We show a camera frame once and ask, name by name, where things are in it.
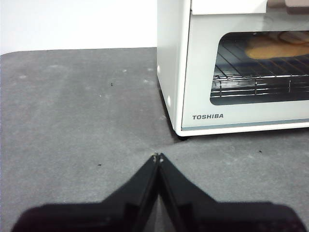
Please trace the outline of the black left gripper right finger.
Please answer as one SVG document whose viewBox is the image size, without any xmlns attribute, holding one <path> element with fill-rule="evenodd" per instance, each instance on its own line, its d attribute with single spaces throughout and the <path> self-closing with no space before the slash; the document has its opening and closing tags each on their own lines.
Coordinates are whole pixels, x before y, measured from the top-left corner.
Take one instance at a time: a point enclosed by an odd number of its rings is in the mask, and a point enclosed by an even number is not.
<svg viewBox="0 0 309 232">
<path fill-rule="evenodd" d="M 290 207 L 271 202 L 219 202 L 163 154 L 158 158 L 160 196 L 177 232 L 302 232 Z"/>
</svg>

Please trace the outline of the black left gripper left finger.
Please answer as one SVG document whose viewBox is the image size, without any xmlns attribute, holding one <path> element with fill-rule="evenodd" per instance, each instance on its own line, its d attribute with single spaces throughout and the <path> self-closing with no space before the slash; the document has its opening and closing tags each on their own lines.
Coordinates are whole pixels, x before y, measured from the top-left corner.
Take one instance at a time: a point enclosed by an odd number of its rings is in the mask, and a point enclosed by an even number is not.
<svg viewBox="0 0 309 232">
<path fill-rule="evenodd" d="M 152 155 L 106 199 L 96 203 L 45 204 L 26 210 L 14 232 L 141 232 L 157 197 L 159 156 Z"/>
</svg>

